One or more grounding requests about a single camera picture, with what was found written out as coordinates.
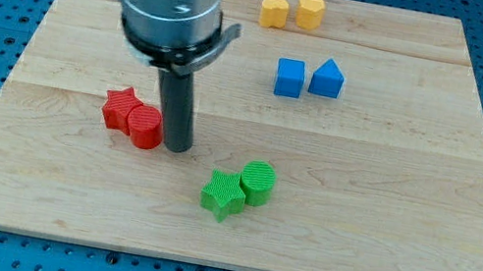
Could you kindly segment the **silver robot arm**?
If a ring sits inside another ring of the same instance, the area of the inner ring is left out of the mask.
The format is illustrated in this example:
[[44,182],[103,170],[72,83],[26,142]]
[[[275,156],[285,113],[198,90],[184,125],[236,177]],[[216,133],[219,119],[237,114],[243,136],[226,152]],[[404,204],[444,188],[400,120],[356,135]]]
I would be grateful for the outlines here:
[[145,65],[185,77],[215,61],[241,36],[224,27],[222,0],[120,0],[124,35]]

